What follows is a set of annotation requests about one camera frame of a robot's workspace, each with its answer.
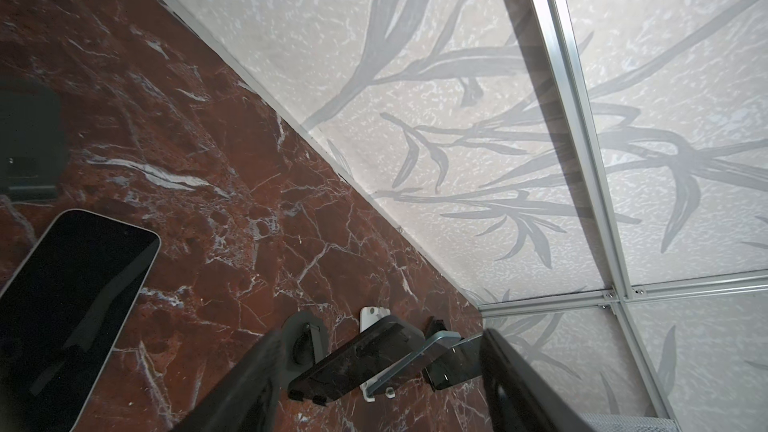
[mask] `vertical metal bar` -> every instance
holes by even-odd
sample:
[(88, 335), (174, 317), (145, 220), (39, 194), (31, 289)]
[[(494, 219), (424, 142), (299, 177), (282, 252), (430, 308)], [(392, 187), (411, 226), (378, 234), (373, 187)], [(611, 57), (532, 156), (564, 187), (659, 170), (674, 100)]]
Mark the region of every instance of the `vertical metal bar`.
[(581, 70), (578, 48), (565, 0), (531, 0), (542, 31), (544, 49), (560, 93), (563, 111), (571, 131), (584, 184), (594, 211), (600, 241), (608, 260), (613, 287), (622, 298), (632, 299), (624, 253), (621, 250), (614, 207), (600, 155), (587, 87)]
[(653, 362), (650, 360), (648, 351), (643, 345), (643, 341), (640, 338), (638, 332), (638, 326), (632, 320), (632, 316), (627, 308), (626, 302), (615, 302), (610, 304), (610, 309), (616, 315), (616, 319), (619, 321), (621, 331), (624, 333), (624, 338), (627, 340), (629, 350), (632, 353), (632, 358), (638, 365), (640, 371), (640, 377), (645, 384), (645, 388), (648, 390), (650, 396), (650, 402), (656, 410), (656, 415), (662, 419), (676, 420), (674, 411), (672, 410), (672, 404), (670, 404), (667, 397), (667, 392), (661, 387), (658, 374), (654, 368)]

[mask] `plant stem print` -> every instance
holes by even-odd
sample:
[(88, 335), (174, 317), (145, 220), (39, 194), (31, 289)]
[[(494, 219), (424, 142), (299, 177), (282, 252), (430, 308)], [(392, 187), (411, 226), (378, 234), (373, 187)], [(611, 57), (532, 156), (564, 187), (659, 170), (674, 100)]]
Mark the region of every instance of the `plant stem print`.
[[(499, 46), (450, 50), (449, 43), (457, 24), (462, 21), (462, 11), (473, 5), (472, 0), (456, 0), (431, 50), (425, 56), (411, 61), (399, 72), (382, 74), (420, 31), (429, 1), (372, 0), (360, 63), (341, 90), (304, 121), (305, 128), (312, 130), (319, 124), (333, 120), (344, 113), (345, 107), (364, 90), (382, 84), (457, 81), (463, 90), (457, 106), (468, 109), (474, 107), (488, 92), (483, 89), (485, 78), (548, 72), (545, 60), (525, 60), (525, 57), (542, 56), (541, 49), (521, 45), (513, 37)], [(658, 250), (661, 253), (670, 249), (690, 218), (696, 214), (702, 202), (702, 180), (768, 192), (768, 169), (740, 164), (730, 159), (742, 152), (767, 148), (768, 138), (728, 146), (694, 146), (679, 133), (636, 125), (642, 113), (640, 108), (610, 103), (606, 97), (648, 80), (696, 44), (702, 43), (739, 15), (764, 1), (735, 0), (725, 4), (722, 11), (708, 22), (651, 60), (602, 80), (588, 90), (593, 115), (614, 120), (612, 126), (599, 133), (600, 148), (631, 158), (608, 165), (606, 173), (612, 175), (630, 170), (664, 169), (674, 180), (674, 206), (668, 213), (666, 226), (659, 230), (658, 235)], [(522, 16), (522, 22), (527, 21), (529, 24), (527, 26), (535, 26), (535, 18), (530, 11)], [(581, 38), (580, 53), (589, 46), (592, 36), (587, 34)], [(530, 243), (540, 263), (552, 269), (551, 236), (568, 233), (566, 228), (552, 219), (578, 217), (589, 220), (592, 216), (590, 207), (586, 205), (532, 198), (536, 191), (571, 187), (581, 181), (571, 149), (570, 135), (558, 132), (567, 129), (555, 92), (552, 80), (544, 78), (534, 83), (534, 90), (527, 97), (511, 104), (503, 112), (468, 122), (462, 127), (408, 122), (396, 113), (380, 112), (380, 120), (402, 132), (403, 153), (399, 170), (392, 177), (391, 189), (379, 190), (373, 197), (401, 203), (455, 206), (456, 212), (443, 212), (440, 216), (458, 221), (482, 221), (485, 230), (477, 236), (509, 235), (506, 253), (495, 257), (495, 260), (512, 259)], [(535, 126), (547, 126), (549, 130), (540, 132), (533, 129)], [(533, 153), (531, 144), (550, 146), (551, 149)], [(498, 158), (531, 158), (497, 176), (489, 177), (485, 184), (477, 188), (441, 195), (441, 187), (444, 187), (452, 174), (450, 151), (453, 149), (482, 149)], [(425, 160), (434, 170), (432, 182), (423, 183), (422, 180), (416, 186), (409, 186), (409, 182), (413, 183), (414, 170), (420, 166), (420, 161)], [(622, 214), (617, 214), (616, 219), (619, 223), (629, 225), (641, 222), (639, 217)], [(757, 242), (744, 243), (758, 248), (763, 245)]]

